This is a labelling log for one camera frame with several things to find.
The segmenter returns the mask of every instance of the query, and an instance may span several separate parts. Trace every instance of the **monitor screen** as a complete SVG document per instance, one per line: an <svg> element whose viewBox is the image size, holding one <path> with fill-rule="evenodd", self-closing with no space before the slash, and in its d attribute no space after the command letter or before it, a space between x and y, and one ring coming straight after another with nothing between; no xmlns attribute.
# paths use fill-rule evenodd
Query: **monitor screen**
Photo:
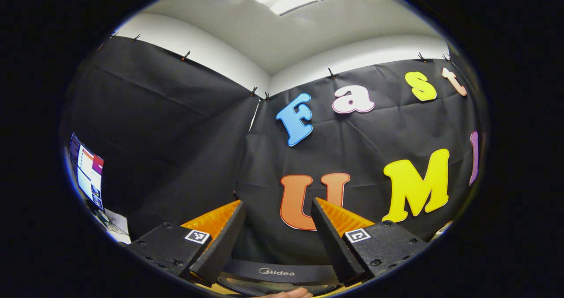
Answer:
<svg viewBox="0 0 564 298"><path fill-rule="evenodd" d="M76 170L78 186L84 194L104 210L101 195L101 178L104 160L88 149L76 136L70 138L70 158Z"/></svg>

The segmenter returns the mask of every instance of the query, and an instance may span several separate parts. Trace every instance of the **hand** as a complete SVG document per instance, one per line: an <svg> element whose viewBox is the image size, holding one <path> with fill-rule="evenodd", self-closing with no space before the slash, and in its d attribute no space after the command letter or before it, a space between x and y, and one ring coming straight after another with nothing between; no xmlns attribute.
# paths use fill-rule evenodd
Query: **hand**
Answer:
<svg viewBox="0 0 564 298"><path fill-rule="evenodd" d="M278 292L278 294L267 294L266 296L260 296L255 298L312 298L314 295L308 292L306 288L296 288L288 292Z"/></svg>

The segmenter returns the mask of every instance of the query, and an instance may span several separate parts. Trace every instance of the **letter f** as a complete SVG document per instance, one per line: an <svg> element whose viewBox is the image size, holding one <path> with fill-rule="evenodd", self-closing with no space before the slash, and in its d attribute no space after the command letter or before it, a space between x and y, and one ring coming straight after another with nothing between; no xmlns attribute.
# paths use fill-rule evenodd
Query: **letter f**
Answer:
<svg viewBox="0 0 564 298"><path fill-rule="evenodd" d="M308 93L302 93L290 102L290 104L278 112L276 119L282 120L286 131L288 131L288 145L290 147L296 145L302 139L312 133L314 127L312 125L304 125L302 119L309 121L312 119L312 111L310 108L303 104L312 99ZM294 107L298 106L298 112L294 111Z"/></svg>

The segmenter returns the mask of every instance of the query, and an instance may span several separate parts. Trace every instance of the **letter m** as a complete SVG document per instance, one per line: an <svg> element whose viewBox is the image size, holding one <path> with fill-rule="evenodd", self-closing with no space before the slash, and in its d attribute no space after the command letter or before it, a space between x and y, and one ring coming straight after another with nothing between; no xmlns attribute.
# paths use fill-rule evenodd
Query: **letter m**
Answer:
<svg viewBox="0 0 564 298"><path fill-rule="evenodd" d="M449 182L449 151L439 149L429 159L425 179L409 160L395 161L384 168L384 174L391 178L390 212L382 220L401 222L407 218L405 200L413 216L418 216L431 194L425 212L429 213L447 204Z"/></svg>

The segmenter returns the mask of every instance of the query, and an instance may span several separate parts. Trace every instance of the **white ceiling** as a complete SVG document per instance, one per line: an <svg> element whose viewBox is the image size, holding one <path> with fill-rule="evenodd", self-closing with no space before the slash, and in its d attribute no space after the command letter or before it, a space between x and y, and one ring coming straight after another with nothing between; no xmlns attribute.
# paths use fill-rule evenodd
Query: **white ceiling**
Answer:
<svg viewBox="0 0 564 298"><path fill-rule="evenodd" d="M199 27L270 75L318 53L372 37L441 37L393 0L325 0L282 16L255 0L159 0L142 12Z"/></svg>

